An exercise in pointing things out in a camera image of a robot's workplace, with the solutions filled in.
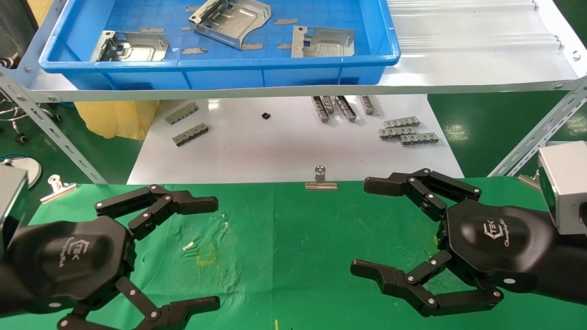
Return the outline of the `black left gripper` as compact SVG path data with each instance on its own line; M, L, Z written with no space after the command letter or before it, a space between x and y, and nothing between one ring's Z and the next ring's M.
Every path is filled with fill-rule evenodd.
M7 249L8 317L73 308L57 323L59 330L112 330L86 318L119 293L144 315L135 330L184 330L195 314L220 309L217 296L158 308L128 279L137 256L132 238L146 238L175 214L216 212L216 197L151 185L101 200L94 208L100 217L92 221L55 221L16 231ZM114 220L137 211L141 214L128 230Z

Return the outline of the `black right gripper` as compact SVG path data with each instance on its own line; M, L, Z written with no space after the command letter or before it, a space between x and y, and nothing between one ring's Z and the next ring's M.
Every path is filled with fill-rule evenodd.
M383 295L405 300L422 317L488 311L503 293L568 294L560 234L547 213L512 205L479 203L480 188L428 168L394 172L387 178L367 177L369 194L408 197L432 221L439 222L438 248L410 272L354 259L350 272L373 280ZM440 198L457 204L448 208ZM435 295L424 284L449 268L475 290Z

